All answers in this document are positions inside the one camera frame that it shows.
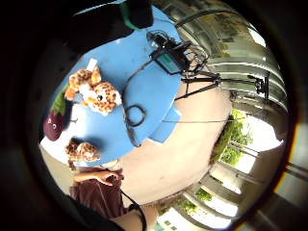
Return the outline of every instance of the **round table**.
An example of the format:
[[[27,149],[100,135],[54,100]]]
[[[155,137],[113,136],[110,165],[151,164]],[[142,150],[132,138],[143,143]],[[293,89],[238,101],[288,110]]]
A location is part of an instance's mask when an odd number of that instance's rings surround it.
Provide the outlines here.
[[[150,60],[152,48],[146,39],[147,32],[162,30],[175,40],[181,40],[176,28],[164,13],[153,7],[153,15],[154,24],[151,27],[135,31],[126,38],[103,44],[83,55],[67,73],[54,95],[68,83],[72,73],[86,68],[90,59],[97,60],[102,72],[102,81],[111,82],[119,92],[122,92],[128,77]],[[124,95],[126,107],[140,105],[145,110],[144,122],[134,127],[136,140],[139,143],[149,139],[152,134],[157,135],[162,130],[162,121],[167,115],[179,115],[172,104],[180,84],[180,74],[169,75],[155,62],[140,71],[129,82]],[[140,117],[140,113],[134,109],[130,112],[130,116]],[[128,137],[123,120],[123,105],[103,116],[81,104],[75,104],[72,107],[71,119],[77,121],[70,122],[58,140],[50,141],[44,137],[40,143],[51,156],[63,163],[67,163],[64,147],[71,138],[94,144],[99,148],[101,157],[96,162],[77,162],[75,163],[77,167],[99,166],[116,160],[135,148]],[[174,124],[169,125],[168,133],[171,133],[173,127]]]

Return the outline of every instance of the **concrete floor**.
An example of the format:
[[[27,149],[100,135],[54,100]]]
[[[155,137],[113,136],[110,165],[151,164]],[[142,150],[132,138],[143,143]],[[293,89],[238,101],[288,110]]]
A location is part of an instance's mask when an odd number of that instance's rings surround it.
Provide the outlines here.
[[[206,83],[190,85],[190,91]],[[178,95],[185,92],[182,85]],[[232,107],[227,90],[207,90],[175,102],[180,121],[227,119]],[[122,157],[123,190],[140,204],[164,198],[197,182],[207,171],[213,145],[223,127],[216,123],[178,123],[164,144],[146,141]],[[68,193],[72,173],[42,150],[59,187]]]

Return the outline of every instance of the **tripod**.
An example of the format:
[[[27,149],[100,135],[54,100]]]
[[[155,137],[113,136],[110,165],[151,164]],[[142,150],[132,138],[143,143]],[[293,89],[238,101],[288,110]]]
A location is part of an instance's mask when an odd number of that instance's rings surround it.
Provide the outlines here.
[[[270,77],[270,73],[268,72],[268,75],[265,77],[265,80],[261,79],[261,78],[257,78],[255,76],[252,75],[247,75],[247,78],[250,79],[249,80],[240,80],[240,79],[222,79],[220,77],[219,73],[212,73],[209,71],[198,71],[199,75],[204,75],[207,76],[206,78],[198,78],[198,77],[193,77],[193,78],[182,78],[181,81],[183,83],[186,83],[186,93],[184,95],[181,95],[177,98],[175,98],[174,100],[179,100],[182,98],[187,98],[193,94],[196,93],[201,93],[205,90],[210,90],[210,89],[214,89],[216,87],[219,86],[220,83],[222,82],[229,82],[229,83],[239,83],[239,84],[247,84],[247,85],[252,85],[256,88],[256,92],[259,93],[264,93],[265,94],[265,102],[268,103],[269,101],[269,77]],[[204,88],[201,88],[199,90],[194,90],[192,92],[188,92],[189,89],[189,84],[191,83],[197,83],[197,82],[212,82],[213,84],[206,86]]]

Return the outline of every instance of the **brown shirt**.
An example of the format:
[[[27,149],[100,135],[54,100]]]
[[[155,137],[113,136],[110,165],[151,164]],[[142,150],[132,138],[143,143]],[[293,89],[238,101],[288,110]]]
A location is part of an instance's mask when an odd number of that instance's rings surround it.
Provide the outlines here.
[[[115,181],[120,187],[121,181]],[[69,189],[70,196],[93,209],[103,218],[117,218],[128,212],[124,208],[121,192],[114,186],[107,186],[91,179]]]

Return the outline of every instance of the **plush toy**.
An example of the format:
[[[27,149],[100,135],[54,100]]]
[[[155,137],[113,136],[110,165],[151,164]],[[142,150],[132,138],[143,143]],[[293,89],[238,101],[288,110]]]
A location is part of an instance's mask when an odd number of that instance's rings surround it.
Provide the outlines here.
[[[66,102],[64,98],[67,86],[65,86],[56,96],[46,120],[43,122],[43,131],[46,137],[51,141],[56,141],[61,135],[66,115]]]
[[[93,71],[80,69],[69,77],[69,87],[65,98],[73,100],[76,93],[81,93],[83,95],[82,104],[85,107],[106,116],[121,104],[121,97],[111,83],[100,81],[101,73],[98,66]]]
[[[70,139],[65,152],[68,155],[68,166],[71,170],[76,169],[74,162],[94,162],[100,159],[98,148],[85,141],[77,142],[75,139]]]

